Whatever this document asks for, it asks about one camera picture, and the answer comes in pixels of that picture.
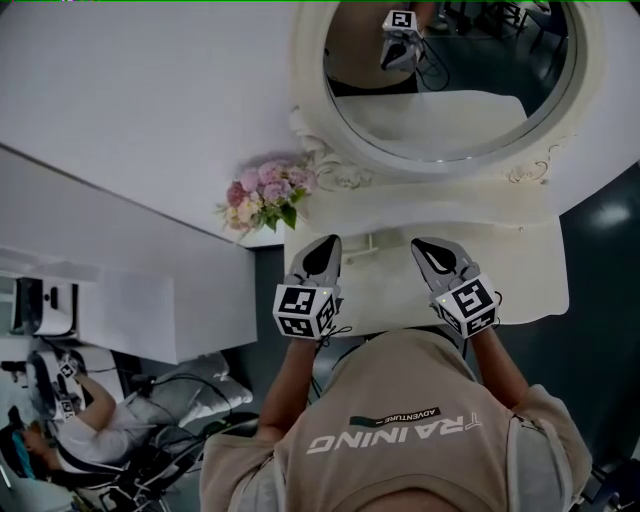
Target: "person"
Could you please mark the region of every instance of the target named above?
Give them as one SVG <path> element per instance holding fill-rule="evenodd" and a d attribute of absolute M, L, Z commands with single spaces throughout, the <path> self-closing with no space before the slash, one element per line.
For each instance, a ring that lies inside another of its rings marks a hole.
<path fill-rule="evenodd" d="M 14 414 L 2 429 L 0 448 L 18 476 L 68 486 L 74 480 L 70 473 L 87 472 L 77 461 L 121 467 L 154 427 L 184 424 L 194 412 L 202 417 L 250 402 L 251 392 L 228 373 L 221 354 L 202 357 L 160 377 L 148 398 L 133 393 L 116 404 L 104 387 L 80 369 L 74 378 L 92 399 L 83 411 L 59 426 L 52 440 L 45 438 L 37 421 L 21 428 Z"/>
<path fill-rule="evenodd" d="M 433 2 L 341 2 L 325 43 L 329 86 L 336 97 L 417 93 L 415 72 L 383 70 L 382 24 L 391 10 L 415 11 L 422 32 L 432 21 Z"/>
<path fill-rule="evenodd" d="M 568 510 L 591 469 L 569 412 L 492 328 L 470 343 L 483 385 L 449 340 L 406 329 L 344 357 L 307 407 L 316 344 L 292 339 L 255 437 L 207 441 L 201 510 Z"/>

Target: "mirror frame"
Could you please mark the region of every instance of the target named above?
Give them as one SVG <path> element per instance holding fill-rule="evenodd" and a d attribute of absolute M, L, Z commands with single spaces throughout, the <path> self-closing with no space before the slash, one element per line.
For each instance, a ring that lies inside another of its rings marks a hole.
<path fill-rule="evenodd" d="M 487 173 L 509 174 L 535 161 L 572 135 L 605 72 L 599 7 L 564 3 L 568 49 L 564 68 L 549 97 L 519 127 L 474 148 L 477 156 L 421 161 L 393 155 L 367 142 L 347 124 L 328 91 L 324 46 L 340 2 L 299 2 L 291 37 L 291 86 L 311 131 L 336 153 L 364 169 L 411 181 L 454 181 Z"/>

